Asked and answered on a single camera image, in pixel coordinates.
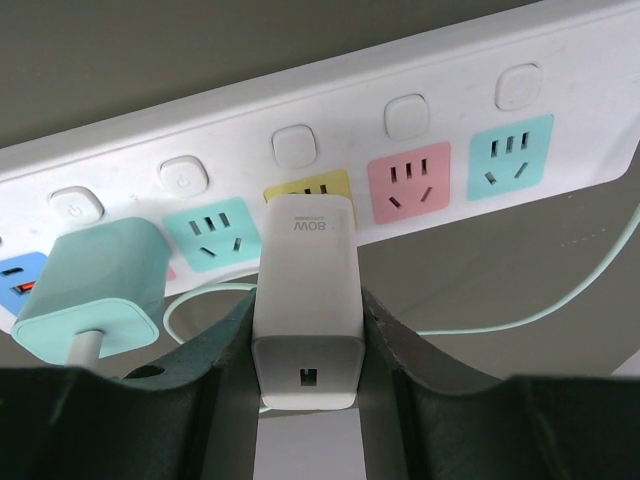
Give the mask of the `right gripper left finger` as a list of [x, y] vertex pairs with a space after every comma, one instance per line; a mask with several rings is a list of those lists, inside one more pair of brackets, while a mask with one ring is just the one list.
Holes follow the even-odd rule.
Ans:
[[121, 379], [80, 367], [1, 372], [5, 479], [249, 479], [260, 389], [255, 297]]

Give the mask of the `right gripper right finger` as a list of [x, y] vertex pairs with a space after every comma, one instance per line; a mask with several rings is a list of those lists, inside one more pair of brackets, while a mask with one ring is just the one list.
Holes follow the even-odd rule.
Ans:
[[441, 351], [362, 295], [358, 407], [370, 479], [635, 479], [639, 382], [501, 380]]

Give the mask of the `white charger adapter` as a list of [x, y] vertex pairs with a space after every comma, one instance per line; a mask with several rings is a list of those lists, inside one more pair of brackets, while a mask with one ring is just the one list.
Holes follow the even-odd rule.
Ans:
[[351, 201], [284, 194], [267, 203], [253, 314], [262, 399], [275, 410], [341, 410], [365, 355]]

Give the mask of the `teal charger plug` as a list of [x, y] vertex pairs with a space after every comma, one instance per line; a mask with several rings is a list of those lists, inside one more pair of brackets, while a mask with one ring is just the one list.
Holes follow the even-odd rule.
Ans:
[[159, 229], [141, 218], [59, 237], [12, 338], [48, 364], [85, 368], [153, 344], [170, 256]]

